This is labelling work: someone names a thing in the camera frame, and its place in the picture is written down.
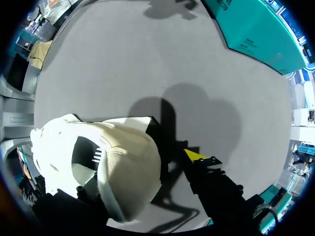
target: chair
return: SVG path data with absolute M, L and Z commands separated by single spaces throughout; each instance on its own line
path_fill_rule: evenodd
M 5 160 L 15 148 L 31 143 L 34 129 L 34 94 L 21 92 L 0 77 L 0 151 Z
M 17 90 L 6 81 L 3 75 L 0 77 L 0 95 L 20 100 L 35 101 L 35 94 Z

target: teal storage bin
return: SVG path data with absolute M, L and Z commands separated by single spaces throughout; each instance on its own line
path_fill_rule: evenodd
M 230 49 L 285 75 L 307 66 L 302 47 L 281 18 L 261 0 L 205 0 Z

